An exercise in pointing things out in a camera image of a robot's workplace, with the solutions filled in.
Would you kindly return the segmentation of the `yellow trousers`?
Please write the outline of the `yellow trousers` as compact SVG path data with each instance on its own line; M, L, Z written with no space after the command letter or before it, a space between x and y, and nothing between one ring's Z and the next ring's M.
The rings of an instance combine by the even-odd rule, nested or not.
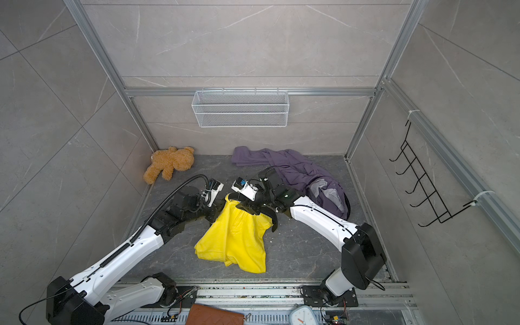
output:
M219 217L194 246L199 259L233 264L252 274L266 272L264 234L273 226L265 214L252 215L226 197Z

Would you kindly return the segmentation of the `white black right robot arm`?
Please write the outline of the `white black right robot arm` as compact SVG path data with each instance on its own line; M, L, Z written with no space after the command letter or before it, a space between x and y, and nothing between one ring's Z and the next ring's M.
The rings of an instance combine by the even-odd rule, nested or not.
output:
M379 284L375 276L387 262L375 229L368 223L361 226L341 219L315 204L303 192L283 183L271 167L258 173L253 180L237 178L231 198L238 208L252 215L272 218L275 230L278 214L304 223L330 241L341 253L341 265L320 285L301 287L307 306L358 306L356 290Z

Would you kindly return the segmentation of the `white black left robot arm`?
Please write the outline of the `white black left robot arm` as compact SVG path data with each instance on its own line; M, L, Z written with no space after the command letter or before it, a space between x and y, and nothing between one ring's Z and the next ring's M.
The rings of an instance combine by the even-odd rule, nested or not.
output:
M170 193L123 244L91 267L47 287L45 317L50 324L105 324L136 308L180 300L176 282L159 272L120 291L112 287L140 261L198 219L213 221L223 208L223 184L199 174Z

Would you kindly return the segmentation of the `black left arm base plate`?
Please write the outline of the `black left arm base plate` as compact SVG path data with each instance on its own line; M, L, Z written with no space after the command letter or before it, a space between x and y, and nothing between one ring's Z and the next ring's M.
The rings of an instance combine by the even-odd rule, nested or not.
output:
M199 287L168 288L158 304L163 308L191 307L195 304Z

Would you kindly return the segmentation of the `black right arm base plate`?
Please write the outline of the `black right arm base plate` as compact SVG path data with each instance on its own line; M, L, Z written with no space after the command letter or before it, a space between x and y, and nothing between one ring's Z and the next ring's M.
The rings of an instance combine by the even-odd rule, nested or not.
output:
M337 296L329 291L325 285L320 286L302 286L300 293L303 297L304 304L310 307L357 307L359 306L358 298L354 288L345 291L341 296Z

